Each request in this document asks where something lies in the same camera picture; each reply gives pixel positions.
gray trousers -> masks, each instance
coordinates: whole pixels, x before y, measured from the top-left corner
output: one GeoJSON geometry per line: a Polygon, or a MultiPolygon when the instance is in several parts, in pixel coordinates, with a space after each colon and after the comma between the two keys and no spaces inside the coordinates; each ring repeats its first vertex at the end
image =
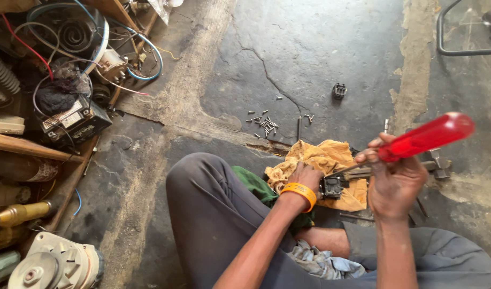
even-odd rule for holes
{"type": "MultiPolygon", "coordinates": [[[[211,288],[269,212],[221,158],[195,153],[174,165],[166,179],[172,230],[189,288],[211,288]]],[[[373,270],[358,279],[321,280],[277,249],[261,288],[375,288],[376,233],[344,222],[349,259],[373,270]]],[[[435,228],[410,229],[420,288],[490,288],[491,259],[473,242],[435,228]]]]}

cracked floor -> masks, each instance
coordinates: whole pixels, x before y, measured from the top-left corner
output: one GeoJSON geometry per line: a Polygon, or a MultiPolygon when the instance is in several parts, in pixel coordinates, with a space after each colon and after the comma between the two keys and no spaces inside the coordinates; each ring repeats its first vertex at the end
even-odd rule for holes
{"type": "MultiPolygon", "coordinates": [[[[120,96],[117,108],[127,114],[104,131],[78,185],[80,213],[66,213],[59,233],[105,255],[101,288],[185,288],[164,187],[184,155],[217,154],[261,176],[282,160],[272,153],[295,143],[299,115],[315,116],[312,124],[305,119],[304,141],[348,141],[361,150],[385,119],[401,133],[461,111],[477,131],[443,148],[452,178],[430,180],[422,199],[431,217],[415,219],[460,233],[491,255],[491,56],[436,55],[435,18],[451,2],[185,2],[169,27],[159,21],[151,33],[182,59],[162,54],[161,77],[128,83],[150,95],[120,96]],[[331,100],[336,82],[348,88],[342,102],[331,100]],[[246,122],[248,111],[266,109],[280,126],[268,140],[246,122]]],[[[472,23],[490,8],[490,1],[464,0],[451,10],[446,46],[489,47],[486,31],[472,23]]],[[[150,59],[143,69],[153,65],[150,59]]],[[[73,199],[69,208],[77,207],[73,199]]],[[[335,226],[337,215],[319,209],[318,223],[335,226]]]]}

rubber bracelet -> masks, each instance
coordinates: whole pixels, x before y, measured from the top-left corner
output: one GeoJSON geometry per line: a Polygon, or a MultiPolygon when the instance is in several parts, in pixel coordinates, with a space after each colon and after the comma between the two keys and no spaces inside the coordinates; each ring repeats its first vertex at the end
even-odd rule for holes
{"type": "Polygon", "coordinates": [[[279,194],[281,195],[287,191],[298,193],[310,201],[310,208],[306,211],[303,211],[303,213],[311,211],[311,209],[313,209],[313,206],[317,202],[317,197],[315,196],[315,193],[310,188],[306,187],[305,185],[299,184],[298,182],[290,182],[286,184],[281,192],[279,192],[279,194]]]}

yellow cloth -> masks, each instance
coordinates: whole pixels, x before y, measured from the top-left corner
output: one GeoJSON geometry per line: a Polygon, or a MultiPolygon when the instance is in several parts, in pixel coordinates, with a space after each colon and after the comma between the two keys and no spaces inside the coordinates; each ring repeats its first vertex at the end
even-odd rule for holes
{"type": "MultiPolygon", "coordinates": [[[[313,165],[326,176],[356,164],[347,142],[328,139],[313,146],[300,140],[292,146],[284,162],[265,168],[268,185],[279,194],[300,161],[313,165]]],[[[317,205],[351,212],[364,210],[367,208],[367,180],[351,181],[349,188],[342,191],[340,200],[320,200],[317,205]]]]}

person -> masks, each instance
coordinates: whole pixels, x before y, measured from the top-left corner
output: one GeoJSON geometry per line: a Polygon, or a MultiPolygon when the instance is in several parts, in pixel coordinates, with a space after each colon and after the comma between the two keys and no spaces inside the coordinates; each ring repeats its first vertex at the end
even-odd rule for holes
{"type": "MultiPolygon", "coordinates": [[[[491,259],[473,242],[449,231],[408,226],[408,212],[427,180],[415,158],[385,163],[377,148],[395,138],[381,133],[356,157],[369,161],[368,203],[375,228],[287,232],[310,206],[292,191],[264,206],[221,158],[195,153],[175,164],[166,191],[172,230],[190,288],[490,288],[491,259]],[[369,273],[357,279],[322,280],[289,258],[302,239],[333,256],[358,262],[369,273]]],[[[323,174],[300,162],[288,182],[317,192],[323,174]]]]}

